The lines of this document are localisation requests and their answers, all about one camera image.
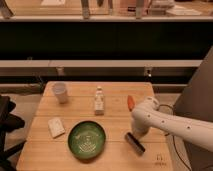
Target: white cup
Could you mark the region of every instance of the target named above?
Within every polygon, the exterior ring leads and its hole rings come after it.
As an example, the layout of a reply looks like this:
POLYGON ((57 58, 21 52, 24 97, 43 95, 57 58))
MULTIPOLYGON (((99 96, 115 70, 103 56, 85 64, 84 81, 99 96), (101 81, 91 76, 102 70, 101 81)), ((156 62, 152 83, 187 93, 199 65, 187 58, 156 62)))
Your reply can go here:
POLYGON ((68 101, 67 87, 63 82, 57 82, 52 86, 52 91, 57 97, 59 103, 66 103, 68 101))

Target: gray floor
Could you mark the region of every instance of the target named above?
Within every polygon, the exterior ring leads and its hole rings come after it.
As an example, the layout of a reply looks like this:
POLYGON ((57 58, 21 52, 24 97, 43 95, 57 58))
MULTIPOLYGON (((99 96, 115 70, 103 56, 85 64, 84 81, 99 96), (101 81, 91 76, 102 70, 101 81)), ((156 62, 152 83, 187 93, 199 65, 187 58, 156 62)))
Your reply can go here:
MULTIPOLYGON (((6 140, 6 148, 15 145, 16 143, 26 139, 29 127, 31 125, 33 116, 35 115, 37 106, 39 104, 39 101, 41 99, 41 94, 32 94, 32 95, 20 95, 20 94, 2 94, 2 95, 9 95, 16 103, 16 108, 12 112, 13 114, 21 116, 25 121, 26 125, 23 129, 16 130, 10 134, 7 134, 7 140, 6 140)), ((176 99, 178 98, 179 94, 165 94, 165 93, 159 93, 156 94, 156 98, 160 101, 162 104, 167 105, 173 105, 176 99)), ((171 111, 169 108, 162 107, 160 109, 161 111, 164 111, 168 114, 171 114, 171 111)), ((176 138, 176 144, 177 144, 177 150, 180 153, 180 156, 183 158, 183 160, 189 165, 185 149, 183 147, 183 142, 181 139, 176 138)), ((178 158, 177 154, 174 151, 174 145, 172 142, 171 136, 167 136, 167 142, 169 146, 169 150, 172 157, 173 167, 174 171, 185 171, 187 170, 186 167, 180 162, 180 159, 178 158)), ((18 160, 20 153, 12 156, 10 158, 10 161, 15 166, 18 160)))

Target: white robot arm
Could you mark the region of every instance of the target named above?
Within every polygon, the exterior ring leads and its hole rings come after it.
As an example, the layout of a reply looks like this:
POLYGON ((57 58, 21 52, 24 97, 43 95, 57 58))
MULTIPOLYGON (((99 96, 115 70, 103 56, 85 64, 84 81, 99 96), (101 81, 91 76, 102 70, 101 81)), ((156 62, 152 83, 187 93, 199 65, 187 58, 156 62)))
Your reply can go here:
POLYGON ((157 111, 159 102, 147 97, 132 110, 133 134, 146 134, 149 127, 159 128, 213 152, 213 123, 157 111))

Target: small bottle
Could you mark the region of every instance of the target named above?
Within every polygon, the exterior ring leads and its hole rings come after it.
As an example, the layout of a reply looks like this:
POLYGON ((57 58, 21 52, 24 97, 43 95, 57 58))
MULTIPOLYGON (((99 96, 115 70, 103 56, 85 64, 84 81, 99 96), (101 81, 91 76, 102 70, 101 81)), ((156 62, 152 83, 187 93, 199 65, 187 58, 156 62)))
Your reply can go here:
POLYGON ((101 86, 98 86, 95 92, 95 114, 104 114, 104 94, 101 86))

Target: green bowl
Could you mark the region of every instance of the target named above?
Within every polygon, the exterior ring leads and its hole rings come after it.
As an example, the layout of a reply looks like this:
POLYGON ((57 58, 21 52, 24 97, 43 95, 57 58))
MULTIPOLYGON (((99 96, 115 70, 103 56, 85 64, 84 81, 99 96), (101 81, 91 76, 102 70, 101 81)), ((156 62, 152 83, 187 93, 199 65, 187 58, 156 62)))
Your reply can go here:
POLYGON ((92 159, 99 155, 105 144, 104 129, 94 121, 78 123, 70 132, 68 145, 78 159, 92 159))

